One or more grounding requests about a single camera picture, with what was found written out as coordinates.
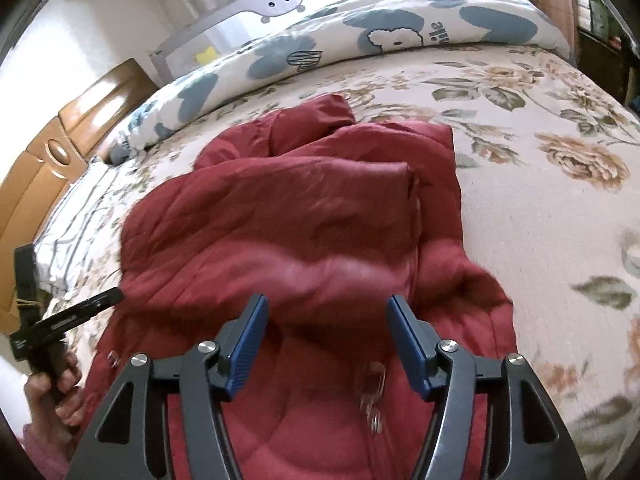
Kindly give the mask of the person's left hand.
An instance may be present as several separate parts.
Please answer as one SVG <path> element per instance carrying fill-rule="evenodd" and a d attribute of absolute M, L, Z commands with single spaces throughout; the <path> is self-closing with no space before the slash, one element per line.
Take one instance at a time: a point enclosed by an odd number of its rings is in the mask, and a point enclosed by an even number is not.
<path fill-rule="evenodd" d="M 30 434 L 49 452 L 71 458 L 76 441 L 73 430 L 86 416 L 85 393 L 79 385 L 81 370 L 75 353 L 67 352 L 66 369 L 54 384 L 49 375 L 34 373 L 24 387 L 32 422 Z"/>

